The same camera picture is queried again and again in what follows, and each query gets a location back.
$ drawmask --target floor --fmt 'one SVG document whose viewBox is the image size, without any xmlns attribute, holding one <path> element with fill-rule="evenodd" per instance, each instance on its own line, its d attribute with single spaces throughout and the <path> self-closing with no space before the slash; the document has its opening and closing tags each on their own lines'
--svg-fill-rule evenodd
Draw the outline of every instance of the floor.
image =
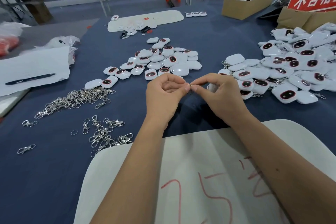
<svg viewBox="0 0 336 224">
<path fill-rule="evenodd" d="M 192 0 L 193 4 L 200 2 L 205 2 L 208 5 L 211 5 L 222 3 L 223 0 Z M 136 10 L 139 14 L 143 14 L 147 13 L 153 7 L 162 9 L 168 8 L 165 0 L 111 0 L 108 3 L 111 7 L 111 15 L 117 14 L 121 17 L 128 16 L 132 10 Z M 185 0 L 181 0 L 180 4 L 176 3 L 176 5 L 184 4 Z M 92 20 L 104 16 L 99 2 L 69 5 L 63 7 L 52 7 L 49 10 L 54 18 L 46 24 Z M 9 16 L 7 14 L 1 14 L 0 21 L 10 21 Z M 32 25 L 32 22 L 27 17 L 24 19 L 23 23 Z"/>
</svg>

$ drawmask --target blue tablecloth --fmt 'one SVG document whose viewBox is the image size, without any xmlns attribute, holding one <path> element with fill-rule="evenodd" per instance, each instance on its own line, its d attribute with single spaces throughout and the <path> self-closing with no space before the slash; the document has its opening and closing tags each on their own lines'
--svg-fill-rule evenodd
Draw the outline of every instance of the blue tablecloth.
<svg viewBox="0 0 336 224">
<path fill-rule="evenodd" d="M 112 102 L 98 110 L 94 109 L 95 105 L 84 104 L 43 117 L 31 128 L 22 127 L 21 122 L 33 121 L 45 104 L 83 88 L 90 80 L 106 78 L 103 74 L 106 67 L 120 66 L 136 51 L 150 48 L 146 43 L 150 37 L 168 37 L 174 47 L 198 51 L 203 67 L 184 77 L 191 82 L 209 72 L 218 72 L 222 68 L 221 61 L 235 53 L 247 59 L 261 59 L 257 43 L 270 40 L 270 31 L 274 28 L 270 22 L 256 20 L 257 15 L 244 21 L 221 16 L 221 5 L 199 4 L 176 9 L 182 13 L 206 11 L 208 16 L 160 25 L 151 34 L 137 33 L 128 39 L 120 39 L 120 33 L 107 31 L 104 24 L 109 18 L 100 19 L 82 37 L 69 79 L 32 89 L 0 124 L 1 223 L 72 223 L 82 181 L 92 159 L 88 139 L 94 129 L 91 125 L 89 133 L 83 135 L 83 120 L 93 115 L 101 121 L 107 117 L 122 120 L 125 125 L 116 128 L 112 138 L 127 133 L 136 136 L 145 117 L 147 81 L 144 74 L 119 80 L 113 87 L 116 94 L 109 96 Z M 260 121 L 282 118 L 303 125 L 335 153 L 336 143 L 331 133 L 335 125 L 336 94 L 324 91 L 323 94 L 326 100 L 309 105 L 282 104 L 271 92 L 245 103 Z M 197 94 L 191 94 L 182 99 L 164 136 L 224 127 L 226 125 L 206 103 Z M 70 135 L 73 129 L 79 131 L 75 136 Z M 23 155 L 16 154 L 19 148 L 30 144 L 36 144 L 36 148 Z"/>
</svg>

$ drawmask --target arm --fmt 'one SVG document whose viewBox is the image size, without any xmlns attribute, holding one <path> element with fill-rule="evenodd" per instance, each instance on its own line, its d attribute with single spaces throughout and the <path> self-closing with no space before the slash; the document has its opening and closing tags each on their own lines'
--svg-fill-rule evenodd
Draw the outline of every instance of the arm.
<svg viewBox="0 0 336 224">
<path fill-rule="evenodd" d="M 206 82 L 219 89 L 212 93 L 199 86 Z M 233 77 L 208 74 L 192 84 L 236 132 L 295 224 L 336 223 L 336 183 L 247 110 Z"/>
<path fill-rule="evenodd" d="M 154 222 L 163 131 L 189 89 L 184 79 L 168 73 L 148 83 L 146 118 L 90 224 Z"/>
</svg>

